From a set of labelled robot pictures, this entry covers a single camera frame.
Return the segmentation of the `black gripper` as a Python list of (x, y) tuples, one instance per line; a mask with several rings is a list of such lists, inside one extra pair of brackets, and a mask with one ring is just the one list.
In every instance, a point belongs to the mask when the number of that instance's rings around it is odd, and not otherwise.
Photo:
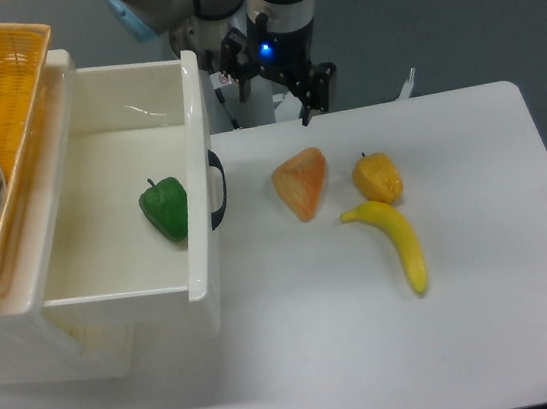
[(231, 28), (220, 46), (220, 70), (238, 85), (241, 102), (250, 97), (255, 76), (277, 82), (302, 103), (305, 127), (314, 113), (328, 112), (337, 73), (334, 63), (311, 61), (314, 4), (315, 0), (248, 0), (246, 36)]

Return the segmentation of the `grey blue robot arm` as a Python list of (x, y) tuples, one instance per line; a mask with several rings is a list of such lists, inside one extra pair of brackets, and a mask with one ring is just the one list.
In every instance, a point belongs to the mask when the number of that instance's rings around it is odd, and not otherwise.
[(305, 126), (329, 110), (337, 70), (310, 56), (315, 0), (106, 1), (137, 41), (167, 34), (175, 53), (192, 51), (201, 70), (235, 83), (241, 102), (261, 77), (299, 100)]

